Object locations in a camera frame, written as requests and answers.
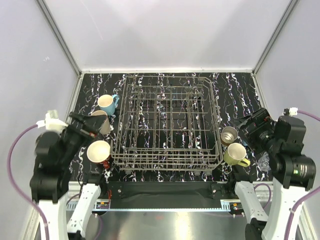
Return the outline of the beige paper cup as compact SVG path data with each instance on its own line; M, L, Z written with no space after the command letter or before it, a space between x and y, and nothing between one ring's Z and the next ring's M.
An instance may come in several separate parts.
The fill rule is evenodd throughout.
M97 126L99 127L99 132L102 135L107 135L111 132L111 126L109 122L108 114L103 110L94 111L91 116L98 116Z

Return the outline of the light blue mug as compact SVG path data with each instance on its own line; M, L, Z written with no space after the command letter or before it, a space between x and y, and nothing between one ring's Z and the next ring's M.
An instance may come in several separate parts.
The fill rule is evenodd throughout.
M118 101L120 97L117 94L114 95L102 95L98 98L97 104L102 111L107 113L108 116L111 116L115 113L116 107L118 106Z

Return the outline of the yellow-green mug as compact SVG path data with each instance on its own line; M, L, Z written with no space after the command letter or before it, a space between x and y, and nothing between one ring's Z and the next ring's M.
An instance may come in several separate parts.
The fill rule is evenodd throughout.
M246 158L247 151L246 148L240 143L231 143L224 155L223 160L230 166L239 165L241 167L248 167L251 162Z

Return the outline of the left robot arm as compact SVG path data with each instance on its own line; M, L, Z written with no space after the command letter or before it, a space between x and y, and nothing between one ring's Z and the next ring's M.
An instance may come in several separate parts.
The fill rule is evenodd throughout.
M108 187L100 172L90 172L70 219L66 217L71 161L82 147L93 143L106 121L105 115L69 114L82 126L76 128L59 119L56 110L49 110L39 127L46 131L36 140L35 165L29 182L32 202L42 217L43 240L84 240L97 199L107 195Z

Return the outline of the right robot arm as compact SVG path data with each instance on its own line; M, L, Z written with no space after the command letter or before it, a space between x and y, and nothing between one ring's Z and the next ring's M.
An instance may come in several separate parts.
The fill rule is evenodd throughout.
M256 154L266 152L272 172L272 201L264 211L250 181L236 177L226 186L233 199L240 199L247 224L247 240L294 240L300 214L306 200L319 193L313 188L316 164L302 153L307 131L302 113L296 107L286 108L273 120L265 108L234 120L240 138Z

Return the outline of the steel brown tumbler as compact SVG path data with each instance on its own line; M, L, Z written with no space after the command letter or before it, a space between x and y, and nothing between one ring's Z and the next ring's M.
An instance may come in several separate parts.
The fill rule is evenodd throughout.
M229 146L238 138L238 131L232 126L226 126L222 129L220 134L221 143L224 146Z

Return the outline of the red mug cream interior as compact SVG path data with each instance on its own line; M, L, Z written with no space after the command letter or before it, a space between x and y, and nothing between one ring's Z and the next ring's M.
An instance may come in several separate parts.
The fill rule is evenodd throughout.
M101 164L105 169L110 168L111 146L108 142L103 140L94 141L88 146L86 155L92 163Z

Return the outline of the clear glass cup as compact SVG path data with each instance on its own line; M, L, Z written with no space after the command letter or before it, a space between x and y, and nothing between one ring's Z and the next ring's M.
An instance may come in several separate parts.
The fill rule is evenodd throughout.
M267 152L264 152L262 156L258 159L257 166L263 172L268 172L271 170L270 158Z

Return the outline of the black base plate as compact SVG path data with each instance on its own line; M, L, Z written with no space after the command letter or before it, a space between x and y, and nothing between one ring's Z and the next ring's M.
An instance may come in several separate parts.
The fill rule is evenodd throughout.
M178 182L129 182L109 181L102 185L101 197L110 190L112 199L127 199L142 195L195 195L210 199L237 199L235 185L219 181L178 181Z

